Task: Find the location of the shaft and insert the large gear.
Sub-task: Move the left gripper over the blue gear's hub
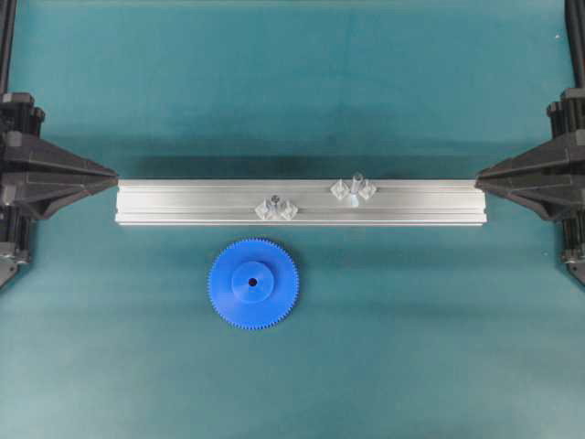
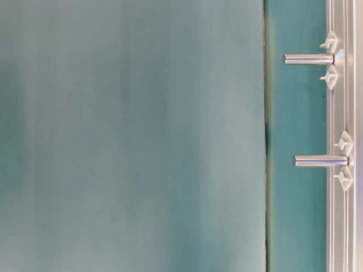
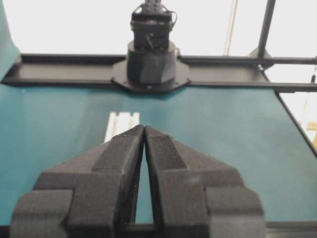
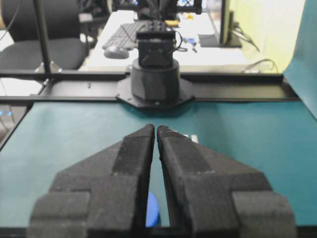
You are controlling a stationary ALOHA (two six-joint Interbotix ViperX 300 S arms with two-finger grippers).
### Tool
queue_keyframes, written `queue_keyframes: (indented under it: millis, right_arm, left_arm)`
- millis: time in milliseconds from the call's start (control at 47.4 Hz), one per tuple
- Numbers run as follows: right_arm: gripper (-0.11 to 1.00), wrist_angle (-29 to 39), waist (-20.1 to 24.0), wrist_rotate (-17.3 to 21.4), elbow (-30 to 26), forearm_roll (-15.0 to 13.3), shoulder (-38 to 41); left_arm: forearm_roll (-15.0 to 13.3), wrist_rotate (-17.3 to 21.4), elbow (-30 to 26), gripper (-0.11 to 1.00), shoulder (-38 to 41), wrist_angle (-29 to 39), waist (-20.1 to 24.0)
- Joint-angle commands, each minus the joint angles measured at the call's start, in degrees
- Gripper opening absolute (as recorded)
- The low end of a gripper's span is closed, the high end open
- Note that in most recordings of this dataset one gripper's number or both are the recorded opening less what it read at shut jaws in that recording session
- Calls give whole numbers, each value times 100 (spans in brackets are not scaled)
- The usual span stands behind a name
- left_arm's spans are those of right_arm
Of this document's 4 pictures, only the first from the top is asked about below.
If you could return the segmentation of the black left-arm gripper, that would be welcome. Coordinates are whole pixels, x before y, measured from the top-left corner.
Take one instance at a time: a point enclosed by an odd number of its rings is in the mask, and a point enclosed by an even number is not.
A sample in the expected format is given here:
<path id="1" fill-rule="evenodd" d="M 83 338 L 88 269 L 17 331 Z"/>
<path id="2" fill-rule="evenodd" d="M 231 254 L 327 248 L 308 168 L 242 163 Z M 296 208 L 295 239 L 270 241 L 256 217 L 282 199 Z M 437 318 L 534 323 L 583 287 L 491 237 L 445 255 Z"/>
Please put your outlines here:
<path id="1" fill-rule="evenodd" d="M 30 262 L 33 220 L 118 184 L 115 171 L 38 137 L 44 120 L 30 94 L 1 96 L 1 289 Z M 81 176 L 5 176 L 11 172 Z"/>

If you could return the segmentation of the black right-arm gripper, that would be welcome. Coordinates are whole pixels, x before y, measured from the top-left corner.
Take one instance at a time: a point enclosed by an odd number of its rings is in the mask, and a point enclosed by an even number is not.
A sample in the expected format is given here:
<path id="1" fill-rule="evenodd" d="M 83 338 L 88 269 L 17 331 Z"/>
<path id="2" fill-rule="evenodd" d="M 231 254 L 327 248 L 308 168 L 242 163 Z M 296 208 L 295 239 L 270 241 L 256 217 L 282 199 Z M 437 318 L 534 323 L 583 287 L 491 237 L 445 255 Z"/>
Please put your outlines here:
<path id="1" fill-rule="evenodd" d="M 475 186 L 534 211 L 542 220 L 562 220 L 561 261 L 583 286 L 584 90 L 564 90 L 547 115 L 554 139 L 486 168 Z"/>

